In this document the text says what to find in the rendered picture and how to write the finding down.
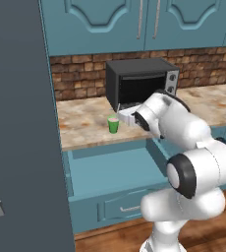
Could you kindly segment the green smoothie cup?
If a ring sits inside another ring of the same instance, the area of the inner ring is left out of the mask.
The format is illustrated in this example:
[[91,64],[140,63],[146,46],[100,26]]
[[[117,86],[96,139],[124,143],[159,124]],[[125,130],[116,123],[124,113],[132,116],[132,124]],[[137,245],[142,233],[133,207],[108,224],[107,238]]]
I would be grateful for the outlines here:
[[108,128],[109,132],[111,134],[116,134],[118,131],[119,127],[119,119],[116,115],[110,115],[107,117],[107,123],[108,123]]

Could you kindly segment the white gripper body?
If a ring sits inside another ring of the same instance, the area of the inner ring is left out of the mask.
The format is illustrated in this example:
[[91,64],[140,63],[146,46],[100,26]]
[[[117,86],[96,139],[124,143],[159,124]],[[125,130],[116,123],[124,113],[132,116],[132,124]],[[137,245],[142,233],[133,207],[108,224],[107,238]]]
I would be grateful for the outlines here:
[[118,111],[118,118],[120,121],[125,122],[128,126],[135,126],[135,116],[134,113],[138,110],[140,106],[132,106]]

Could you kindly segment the black toaster oven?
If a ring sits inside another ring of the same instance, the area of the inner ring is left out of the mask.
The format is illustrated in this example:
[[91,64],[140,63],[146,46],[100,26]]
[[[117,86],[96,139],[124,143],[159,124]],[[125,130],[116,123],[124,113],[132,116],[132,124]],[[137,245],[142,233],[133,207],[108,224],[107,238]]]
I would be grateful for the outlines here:
[[145,102],[157,90],[176,94],[180,68],[163,58],[106,62],[106,97],[114,111]]

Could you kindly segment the open blue drawer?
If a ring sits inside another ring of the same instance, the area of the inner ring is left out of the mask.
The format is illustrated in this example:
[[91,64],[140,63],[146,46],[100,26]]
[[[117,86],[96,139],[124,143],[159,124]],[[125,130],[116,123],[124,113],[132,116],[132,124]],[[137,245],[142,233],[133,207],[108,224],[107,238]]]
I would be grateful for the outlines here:
[[167,156],[154,140],[140,140],[63,153],[73,232],[141,217],[142,196],[169,186]]

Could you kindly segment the grey fridge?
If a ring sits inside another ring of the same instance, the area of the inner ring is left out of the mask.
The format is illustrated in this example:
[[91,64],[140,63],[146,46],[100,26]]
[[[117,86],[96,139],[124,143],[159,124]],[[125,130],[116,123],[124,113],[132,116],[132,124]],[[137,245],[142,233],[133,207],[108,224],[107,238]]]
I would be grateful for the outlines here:
[[0,252],[75,252],[39,0],[0,0]]

